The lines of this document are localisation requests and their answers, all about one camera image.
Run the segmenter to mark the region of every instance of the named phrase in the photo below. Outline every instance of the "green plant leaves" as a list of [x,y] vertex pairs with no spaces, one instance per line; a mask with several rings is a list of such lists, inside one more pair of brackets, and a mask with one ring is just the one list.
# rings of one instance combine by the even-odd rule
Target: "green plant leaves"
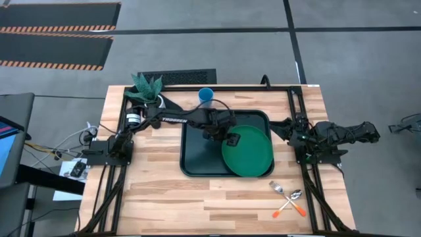
[[160,76],[154,83],[153,83],[153,91],[154,96],[157,97],[162,90],[162,76]]
[[149,83],[142,73],[140,76],[135,76],[132,74],[132,78],[134,85],[139,93],[126,92],[124,95],[127,95],[131,98],[141,99],[145,103],[154,103],[158,94],[162,90],[162,76],[156,80],[152,78]]
[[138,92],[147,100],[155,100],[154,91],[152,90],[149,83],[147,83],[146,78],[143,74],[140,74],[139,77],[132,74],[134,85],[136,86]]
[[128,96],[130,98],[140,99],[144,103],[153,103],[153,102],[155,102],[155,100],[150,100],[150,99],[147,99],[147,98],[143,97],[140,92],[138,92],[138,93],[124,92],[124,95],[126,95],[126,96]]

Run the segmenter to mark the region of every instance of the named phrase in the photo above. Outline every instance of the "green plate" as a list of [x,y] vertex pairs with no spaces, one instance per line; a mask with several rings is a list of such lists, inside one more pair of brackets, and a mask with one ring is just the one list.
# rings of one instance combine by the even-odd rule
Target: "green plate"
[[237,146],[222,143],[222,156],[232,172],[242,177],[258,177],[264,174],[274,160],[272,142],[265,133],[253,126],[235,126],[230,133],[241,137]]

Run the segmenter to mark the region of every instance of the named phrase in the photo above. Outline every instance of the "wooden table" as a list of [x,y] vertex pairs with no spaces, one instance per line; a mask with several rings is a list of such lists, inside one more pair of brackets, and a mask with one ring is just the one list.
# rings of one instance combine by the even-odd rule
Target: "wooden table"
[[[117,129],[124,87],[110,86],[107,92],[101,124],[113,130]],[[197,92],[163,94],[183,109],[192,109],[198,104]],[[313,124],[328,119],[320,87],[303,86],[303,97]],[[232,109],[259,109],[270,120],[281,121],[291,116],[285,92],[215,92],[214,98]],[[223,109],[217,103],[214,107]],[[106,140],[110,135],[105,129],[99,129],[100,140]],[[180,170],[180,138],[181,125],[165,122],[158,130],[148,128],[134,136],[135,151],[126,175],[117,234],[312,232],[309,215],[300,216],[291,205],[277,219],[272,218],[272,213],[285,203],[285,199],[268,185],[271,180],[281,184],[287,194],[296,189],[304,191],[294,151],[275,133],[272,132],[275,168],[264,178],[188,177]],[[326,201],[348,227],[355,228],[341,173],[331,165],[319,165],[319,169]],[[101,171],[102,167],[93,167],[87,177],[80,206],[82,226],[91,218]],[[99,205],[104,196],[107,172]],[[308,212],[304,195],[296,203]],[[320,208],[316,200],[314,204],[318,227],[322,229]],[[112,210],[109,209],[105,230],[111,229]]]

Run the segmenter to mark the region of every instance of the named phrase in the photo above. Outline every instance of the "metal spoon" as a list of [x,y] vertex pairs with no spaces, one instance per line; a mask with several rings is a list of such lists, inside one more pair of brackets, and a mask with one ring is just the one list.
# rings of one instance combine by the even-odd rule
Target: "metal spoon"
[[305,211],[299,207],[297,204],[295,204],[294,202],[292,202],[292,200],[296,200],[298,199],[301,194],[303,194],[303,192],[301,190],[295,190],[294,192],[291,193],[291,199],[289,199],[287,196],[285,196],[285,198],[288,200],[283,206],[281,206],[277,211],[275,211],[272,216],[274,218],[278,217],[278,215],[281,213],[281,211],[288,205],[289,202],[292,203],[292,205],[294,205],[294,207],[296,208],[296,210],[305,217],[306,213]]
[[[289,198],[287,196],[285,196],[284,194],[284,189],[282,188],[282,186],[280,186],[279,184],[275,183],[274,181],[270,181],[269,185],[275,190],[275,192],[282,194],[288,201]],[[294,205],[294,207],[296,208],[296,210],[303,216],[305,217],[306,213],[305,211],[299,207],[297,204],[295,204],[293,201],[291,201],[292,205]]]

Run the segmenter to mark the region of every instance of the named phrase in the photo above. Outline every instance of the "gray floor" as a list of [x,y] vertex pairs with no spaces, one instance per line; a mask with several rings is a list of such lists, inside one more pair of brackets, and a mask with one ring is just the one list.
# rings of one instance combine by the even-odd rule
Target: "gray floor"
[[[12,3],[28,1],[12,0]],[[292,0],[296,27],[421,26],[417,0]],[[285,27],[282,1],[124,0],[118,30],[204,27]],[[342,125],[373,122],[377,144],[345,145],[345,182],[362,232],[419,236],[419,144],[412,134],[391,135],[387,125],[420,112],[421,32],[298,33],[307,82],[320,84],[329,119]],[[111,84],[131,84],[130,73],[216,68],[221,84],[250,84],[267,74],[273,84],[298,83],[288,33],[116,36],[101,72],[0,68],[0,93],[105,96]],[[103,101],[36,98],[29,133],[54,145],[86,121],[95,124]],[[24,154],[28,165],[34,159]],[[50,166],[58,161],[48,160]],[[40,192],[34,216],[51,203]],[[35,236],[68,234],[76,212],[37,223]]]

